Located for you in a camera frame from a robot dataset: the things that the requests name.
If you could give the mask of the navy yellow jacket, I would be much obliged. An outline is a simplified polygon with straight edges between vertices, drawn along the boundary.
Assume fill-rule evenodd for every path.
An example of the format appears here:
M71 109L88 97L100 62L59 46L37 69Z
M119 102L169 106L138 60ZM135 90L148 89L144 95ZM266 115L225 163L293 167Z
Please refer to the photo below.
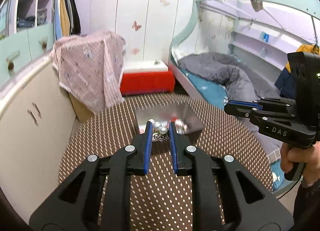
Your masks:
M307 52L319 55L319 46L317 45L301 45L296 52ZM280 91L280 97L295 99L296 97L296 74L292 72L289 62L285 65L277 78L275 84Z

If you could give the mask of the red storage box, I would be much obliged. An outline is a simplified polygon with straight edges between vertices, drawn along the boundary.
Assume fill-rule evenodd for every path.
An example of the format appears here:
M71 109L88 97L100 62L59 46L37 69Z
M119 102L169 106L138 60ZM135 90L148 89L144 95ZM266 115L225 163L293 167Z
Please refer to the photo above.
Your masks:
M174 74L168 71L137 72L123 75L120 92L123 96L151 93L172 93L175 87Z

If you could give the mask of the grey duvet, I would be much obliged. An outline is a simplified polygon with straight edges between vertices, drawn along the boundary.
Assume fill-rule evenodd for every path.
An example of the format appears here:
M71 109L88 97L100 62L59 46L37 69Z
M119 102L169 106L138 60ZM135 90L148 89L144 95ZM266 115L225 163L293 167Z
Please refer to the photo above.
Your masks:
M252 102L279 94L256 71L221 53L190 54L178 60L178 66L205 80L223 85L229 100Z

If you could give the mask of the white wardrobe doors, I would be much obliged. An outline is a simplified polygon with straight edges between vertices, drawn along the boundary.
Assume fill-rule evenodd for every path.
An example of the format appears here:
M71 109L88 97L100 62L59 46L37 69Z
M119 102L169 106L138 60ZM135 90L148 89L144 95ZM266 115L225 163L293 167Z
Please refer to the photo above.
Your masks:
M193 0L91 0L90 30L126 41L125 61L169 59L172 39L189 20Z

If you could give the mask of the dark metal jewelry box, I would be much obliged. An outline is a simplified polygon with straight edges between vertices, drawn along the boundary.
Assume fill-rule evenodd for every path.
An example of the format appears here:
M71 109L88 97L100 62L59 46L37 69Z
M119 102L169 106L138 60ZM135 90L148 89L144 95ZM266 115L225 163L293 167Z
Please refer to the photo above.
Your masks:
M140 134L145 132L146 123L152 123L152 141L156 145L168 143L170 124L181 119L188 126L188 132L183 134L195 145L204 128L204 124L187 102L180 104L158 105L151 108L139 108L135 112L136 129Z

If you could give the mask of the mint drawer shelf unit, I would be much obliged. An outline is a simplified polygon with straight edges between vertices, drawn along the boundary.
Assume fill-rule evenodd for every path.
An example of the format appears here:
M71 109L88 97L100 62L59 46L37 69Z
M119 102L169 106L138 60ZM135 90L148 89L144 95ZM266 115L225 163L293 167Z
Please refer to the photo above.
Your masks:
M53 0L1 3L1 85L53 46Z

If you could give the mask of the pink bear patterned cloth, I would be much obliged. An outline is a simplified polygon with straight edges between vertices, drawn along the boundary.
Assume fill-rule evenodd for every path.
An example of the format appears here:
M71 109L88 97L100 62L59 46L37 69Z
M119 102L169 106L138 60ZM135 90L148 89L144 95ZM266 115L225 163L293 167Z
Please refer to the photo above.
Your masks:
M92 113L123 102L120 83L126 41L112 31L64 36L50 52L59 85Z

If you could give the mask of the teal bunk bed frame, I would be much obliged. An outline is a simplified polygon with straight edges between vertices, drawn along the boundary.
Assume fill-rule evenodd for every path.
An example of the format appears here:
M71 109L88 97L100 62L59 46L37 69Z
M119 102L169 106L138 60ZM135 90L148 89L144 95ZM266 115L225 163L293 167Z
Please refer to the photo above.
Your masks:
M301 45L319 46L319 0L193 0L185 28L173 38L169 64L191 97L205 100L181 72L190 54L221 53L274 85L287 54Z

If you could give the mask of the brown polka dot tablecloth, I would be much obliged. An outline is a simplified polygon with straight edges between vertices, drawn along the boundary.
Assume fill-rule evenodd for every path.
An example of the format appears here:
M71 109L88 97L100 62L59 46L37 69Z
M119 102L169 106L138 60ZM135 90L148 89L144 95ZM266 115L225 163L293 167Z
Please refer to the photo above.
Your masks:
M232 155L266 189L272 189L270 163L254 135L223 110L179 94L134 96L86 121L66 147L59 182L90 154L103 158L129 145L137 132L137 110L183 103L189 104L204 125L196 143L199 148L218 158ZM130 205L132 230L192 230L191 179L174 174L168 143L152 146L147 176L131 178Z

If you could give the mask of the beige low cabinet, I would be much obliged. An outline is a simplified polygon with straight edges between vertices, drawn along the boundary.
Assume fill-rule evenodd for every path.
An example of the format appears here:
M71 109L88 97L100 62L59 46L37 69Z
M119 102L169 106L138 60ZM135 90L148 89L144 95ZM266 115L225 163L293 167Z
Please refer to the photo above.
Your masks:
M1 189L24 222L57 187L74 121L50 58L1 100Z

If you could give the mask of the blue patterned bed sheet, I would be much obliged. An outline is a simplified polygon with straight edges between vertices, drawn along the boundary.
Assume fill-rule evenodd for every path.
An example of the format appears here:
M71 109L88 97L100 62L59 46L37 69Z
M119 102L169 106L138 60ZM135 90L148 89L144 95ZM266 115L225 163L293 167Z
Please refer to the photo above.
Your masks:
M224 109L225 104L228 102L228 96L223 85L201 78L185 69L181 69L181 72L191 81L208 103L222 110Z

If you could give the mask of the hanging clothes row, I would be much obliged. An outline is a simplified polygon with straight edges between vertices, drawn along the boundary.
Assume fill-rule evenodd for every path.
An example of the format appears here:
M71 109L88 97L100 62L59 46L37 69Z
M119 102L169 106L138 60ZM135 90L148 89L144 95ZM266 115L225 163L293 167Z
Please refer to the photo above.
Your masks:
M55 41L64 36L80 35L81 23L75 0L53 0L52 24Z

